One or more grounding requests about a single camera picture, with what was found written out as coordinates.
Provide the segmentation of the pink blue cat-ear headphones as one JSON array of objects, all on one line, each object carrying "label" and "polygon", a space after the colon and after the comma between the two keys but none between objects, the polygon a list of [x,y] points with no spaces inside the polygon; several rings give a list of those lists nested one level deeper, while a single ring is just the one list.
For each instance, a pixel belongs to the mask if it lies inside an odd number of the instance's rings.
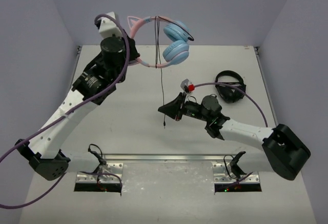
[{"label": "pink blue cat-ear headphones", "polygon": [[138,57],[129,63],[130,66],[141,64],[148,68],[162,69],[172,65],[178,65],[188,58],[188,42],[193,41],[194,37],[190,34],[188,27],[181,21],[175,21],[166,16],[148,16],[145,18],[128,16],[127,21],[130,28],[131,39],[133,39],[138,30],[147,23],[152,21],[166,22],[167,25],[163,28],[163,32],[172,41],[162,53],[162,57],[165,60],[164,63],[151,65]]}]

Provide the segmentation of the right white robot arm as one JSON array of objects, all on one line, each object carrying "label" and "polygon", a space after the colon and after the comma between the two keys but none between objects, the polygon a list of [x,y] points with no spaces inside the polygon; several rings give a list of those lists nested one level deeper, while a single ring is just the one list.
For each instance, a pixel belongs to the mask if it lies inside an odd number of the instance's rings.
[{"label": "right white robot arm", "polygon": [[238,152],[230,161],[230,173],[236,178],[251,172],[275,172],[286,180],[294,180],[311,156],[310,150],[286,125],[274,128],[247,125],[222,114],[216,95],[205,96],[201,103],[189,101],[180,92],[158,111],[175,121],[188,116],[206,122],[210,137],[235,141],[256,148],[258,154]]}]

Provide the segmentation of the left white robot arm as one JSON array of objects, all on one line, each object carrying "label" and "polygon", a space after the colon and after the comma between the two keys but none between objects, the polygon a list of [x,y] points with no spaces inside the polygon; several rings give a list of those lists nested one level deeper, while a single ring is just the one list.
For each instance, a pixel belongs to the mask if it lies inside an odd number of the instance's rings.
[{"label": "left white robot arm", "polygon": [[72,84],[62,104],[46,122],[48,129],[23,142],[16,142],[17,151],[30,167],[48,181],[67,172],[98,173],[106,161],[97,153],[69,152],[61,149],[77,125],[116,90],[116,83],[125,81],[126,62],[140,55],[135,40],[128,38],[130,54],[122,37],[107,37],[100,43],[100,53],[84,68]]}]

